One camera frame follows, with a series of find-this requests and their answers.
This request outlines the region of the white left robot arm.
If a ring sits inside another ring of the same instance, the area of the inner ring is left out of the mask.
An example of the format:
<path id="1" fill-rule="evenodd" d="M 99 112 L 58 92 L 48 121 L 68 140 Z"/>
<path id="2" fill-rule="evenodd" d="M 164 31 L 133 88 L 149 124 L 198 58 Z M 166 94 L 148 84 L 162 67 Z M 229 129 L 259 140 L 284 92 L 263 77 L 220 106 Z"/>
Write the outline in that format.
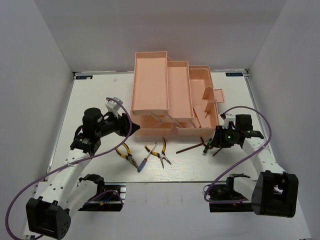
<path id="1" fill-rule="evenodd" d="M 57 172 L 53 181 L 38 198 L 26 204 L 27 223 L 30 231 L 61 240 L 67 234 L 71 217 L 91 198 L 105 196 L 104 178 L 98 174 L 82 176 L 90 163 L 88 157 L 96 154 L 101 138 L 116 133 L 131 136 L 140 126 L 130 123 L 126 113 L 109 111 L 102 114 L 95 107 L 84 111 L 82 125 L 75 131 L 64 169 Z"/>

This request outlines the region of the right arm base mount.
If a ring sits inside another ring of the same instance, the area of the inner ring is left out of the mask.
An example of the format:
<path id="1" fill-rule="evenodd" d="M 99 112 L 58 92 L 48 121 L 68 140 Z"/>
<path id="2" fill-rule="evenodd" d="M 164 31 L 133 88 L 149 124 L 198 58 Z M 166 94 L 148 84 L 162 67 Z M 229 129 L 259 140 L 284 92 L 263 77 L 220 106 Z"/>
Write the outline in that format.
<path id="1" fill-rule="evenodd" d="M 244 200 L 245 197 L 240 193 L 227 190 L 227 185 L 224 183 L 215 184 L 208 193 L 210 201 L 238 201 Z M 209 203 L 209 211 L 211 213 L 245 213 L 253 212 L 252 205 L 249 201 L 243 201 L 240 203 Z"/>

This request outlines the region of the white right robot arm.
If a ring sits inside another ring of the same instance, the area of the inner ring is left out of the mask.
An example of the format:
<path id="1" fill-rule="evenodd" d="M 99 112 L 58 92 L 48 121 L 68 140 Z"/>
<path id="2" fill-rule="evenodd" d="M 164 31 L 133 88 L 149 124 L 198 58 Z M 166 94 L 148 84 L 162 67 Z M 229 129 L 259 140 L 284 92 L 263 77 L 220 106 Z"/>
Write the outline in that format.
<path id="1" fill-rule="evenodd" d="M 227 116 L 223 125 L 216 126 L 211 146 L 219 149 L 240 146 L 250 156 L 258 178 L 253 180 L 244 173 L 230 173 L 225 184 L 208 188 L 211 204 L 237 206 L 248 201 L 256 215 L 294 217 L 299 180 L 277 163 L 264 144 L 264 136 L 253 128 L 249 114 Z"/>

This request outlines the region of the pink plastic toolbox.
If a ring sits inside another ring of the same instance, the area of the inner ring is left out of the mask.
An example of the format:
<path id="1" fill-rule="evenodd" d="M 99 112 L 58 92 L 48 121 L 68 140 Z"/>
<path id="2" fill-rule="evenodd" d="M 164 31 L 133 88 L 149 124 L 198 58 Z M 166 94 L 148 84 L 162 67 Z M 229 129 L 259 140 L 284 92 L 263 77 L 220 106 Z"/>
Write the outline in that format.
<path id="1" fill-rule="evenodd" d="M 166 51 L 136 52 L 130 109 L 140 125 L 136 135 L 209 137 L 224 101 L 207 65 L 170 60 Z"/>

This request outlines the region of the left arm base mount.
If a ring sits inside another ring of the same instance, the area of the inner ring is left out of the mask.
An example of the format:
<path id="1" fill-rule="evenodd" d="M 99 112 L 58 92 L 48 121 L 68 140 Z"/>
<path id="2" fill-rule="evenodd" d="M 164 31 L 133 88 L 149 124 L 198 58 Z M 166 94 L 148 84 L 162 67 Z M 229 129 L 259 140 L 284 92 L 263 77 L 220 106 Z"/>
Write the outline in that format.
<path id="1" fill-rule="evenodd" d="M 105 192 L 104 195 L 98 199 L 86 203 L 80 212 L 120 212 L 123 205 L 120 200 L 125 202 L 126 184 L 125 183 L 105 183 L 100 193 Z"/>

